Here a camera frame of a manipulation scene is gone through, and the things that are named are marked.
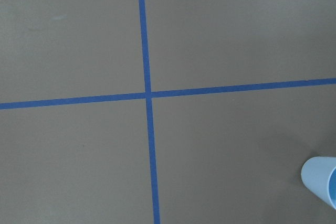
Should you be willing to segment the light blue cup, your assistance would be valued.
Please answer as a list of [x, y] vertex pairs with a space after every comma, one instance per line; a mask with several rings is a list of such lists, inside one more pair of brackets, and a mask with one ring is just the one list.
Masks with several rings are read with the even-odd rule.
[[335, 209], [335, 157], [313, 157], [301, 169], [303, 184]]

